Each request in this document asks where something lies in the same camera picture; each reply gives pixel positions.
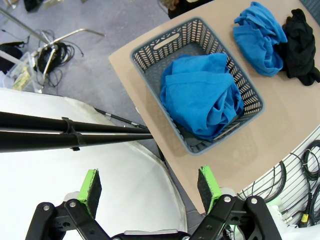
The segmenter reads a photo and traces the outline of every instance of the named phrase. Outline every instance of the metal stand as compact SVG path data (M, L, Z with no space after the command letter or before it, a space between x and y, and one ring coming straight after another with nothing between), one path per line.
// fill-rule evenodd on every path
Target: metal stand
M4 10L1 7L0 7L0 13L3 14L4 16L6 16L11 21L13 21L14 23L16 23L17 25L19 25L20 27L22 27L24 30L29 32L31 35L35 36L37 39L39 39L40 41L45 43L45 45L43 47L41 47L41 48L39 48L37 50L38 53L41 52L43 48L48 48L48 47L52 48L51 53L50 53L50 57L48 59L48 62L46 63L45 69L43 71L43 79L44 80L46 78L46 73L47 73L48 67L50 65L50 62L51 62L51 60L53 58L53 55L54 55L54 53L56 51L55 48L54 48L54 44L60 42L61 40L65 39L67 37L70 37L71 35L74 35L74 34L77 34L77 33L80 33L80 32L89 32L89 33L92 33L92 34L100 35L102 37L106 36L105 34L103 34L101 32L98 32L98 31L94 31L94 30L87 29L87 28L80 28L80 29L72 31L72 32L70 32L70 33L68 33L68 34L66 34L64 36L58 37L58 38L54 39L53 41L50 41L44 33L43 33L43 36L38 34L36 31L32 30L30 27L25 25L23 22L21 22L20 20L18 20L14 16L12 16L9 12L7 12L6 10Z

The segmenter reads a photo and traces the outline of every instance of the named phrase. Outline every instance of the gray floor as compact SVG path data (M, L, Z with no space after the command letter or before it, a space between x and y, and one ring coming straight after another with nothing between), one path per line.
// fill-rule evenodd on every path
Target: gray floor
M5 8L3 1L0 7ZM27 13L23 1L10 13L32 29L52 30L60 37L79 28L89 28L106 34L106 37L90 33L79 33L68 38L84 52L84 57L76 49L74 58L61 68L63 78L58 89L46 88L48 94L58 94L83 101L101 110L143 124L126 90L113 70L108 56L125 44L169 20L156 0L65 0L48 9L42 7L34 13ZM28 33L0 15L0 28L18 38ZM0 43L16 42L17 39L0 32ZM25 51L37 49L38 40L30 38ZM123 126L122 122L112 120ZM157 156L153 140L141 143ZM185 203L189 231L196 229L203 218L195 210L178 180L173 176Z

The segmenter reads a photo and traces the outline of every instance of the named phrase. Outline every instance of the black pole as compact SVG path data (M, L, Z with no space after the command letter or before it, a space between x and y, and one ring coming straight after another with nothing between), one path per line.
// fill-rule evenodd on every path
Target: black pole
M139 124L139 123L135 123L134 121L130 121L130 120L128 120L128 119L125 119L125 118L123 118L123 117L114 115L114 114L112 114L112 113L108 113L108 112L103 111L103 110L100 110L100 109L98 109L98 108L94 108L94 109L95 109L97 112L99 112L99 113L101 113L101 114L103 114L103 115L106 115L106 116L111 117L111 118L113 118L113 119L117 119L117 120L119 120L119 121L121 121L121 122L124 122L124 123L127 123L127 124L131 124L131 125L134 126L134 127L138 127L138 128L141 128L141 129L148 129L145 125L142 125L142 124Z
M78 121L73 122L73 128L79 133L150 134L148 129L110 126ZM67 129L68 124L65 120L0 112L0 130L64 133Z
M152 139L152 135L81 135L80 145L74 134L47 134L0 131L0 153L50 149L69 149Z

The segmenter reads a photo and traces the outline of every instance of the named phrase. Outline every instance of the basket handle slot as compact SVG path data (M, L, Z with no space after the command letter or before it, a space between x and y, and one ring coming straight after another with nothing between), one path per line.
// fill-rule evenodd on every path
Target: basket handle slot
M171 43L172 41L176 40L177 38L180 37L180 33L176 33L175 35L168 37L167 39L163 40L162 42L158 43L157 45L155 45L153 47L153 50L158 50L160 48L162 48L163 46Z

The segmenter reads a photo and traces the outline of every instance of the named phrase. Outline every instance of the screw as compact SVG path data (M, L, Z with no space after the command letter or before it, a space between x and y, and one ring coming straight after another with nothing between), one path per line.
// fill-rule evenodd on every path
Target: screw
M72 202L70 202L69 206L73 208L76 206L76 203L74 201L72 201Z
M225 196L223 199L226 203L230 203L231 202L231 198L229 196Z
M252 204L257 204L257 202L258 202L258 200L257 200L256 198L252 198L252 199L251 199L251 203L252 203Z
M50 208L50 206L49 206L49 205L44 205L43 210L48 211L48 210L49 210L49 208Z

